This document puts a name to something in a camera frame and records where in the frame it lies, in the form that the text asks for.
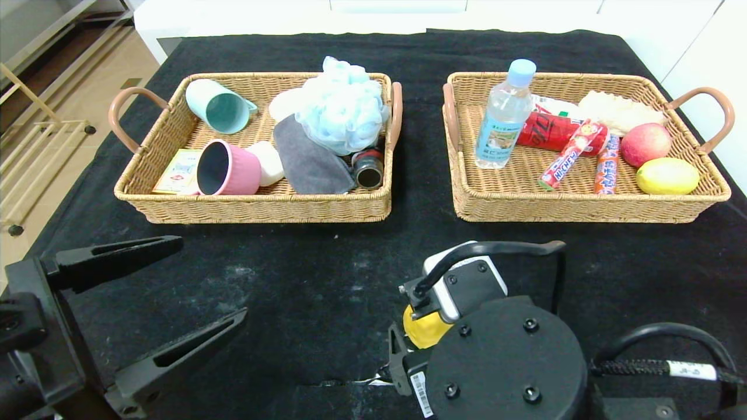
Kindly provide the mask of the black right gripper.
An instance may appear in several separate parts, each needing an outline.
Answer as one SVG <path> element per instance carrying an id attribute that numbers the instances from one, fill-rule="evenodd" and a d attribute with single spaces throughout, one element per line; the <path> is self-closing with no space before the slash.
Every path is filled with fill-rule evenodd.
<path id="1" fill-rule="evenodd" d="M 389 361 L 377 370 L 375 377 L 368 381 L 368 385 L 394 386 L 401 396 L 416 398 L 424 419 L 435 418 L 426 386 L 430 356 L 409 355 L 410 348 L 397 322 L 389 326 L 388 335 Z"/>

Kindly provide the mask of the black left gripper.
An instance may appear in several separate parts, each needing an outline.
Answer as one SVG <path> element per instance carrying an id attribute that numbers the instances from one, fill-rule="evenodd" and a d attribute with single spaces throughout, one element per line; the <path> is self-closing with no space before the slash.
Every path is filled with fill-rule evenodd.
<path id="1" fill-rule="evenodd" d="M 34 418 L 54 411 L 65 419 L 105 419 L 107 403 L 121 418 L 147 418 L 238 334 L 247 308 L 238 309 L 140 356 L 118 370 L 105 391 L 95 379 L 82 341 L 72 333 L 53 290 L 84 293 L 178 253 L 180 236 L 65 250 L 50 260 L 5 268 L 2 299 L 2 418 Z"/>

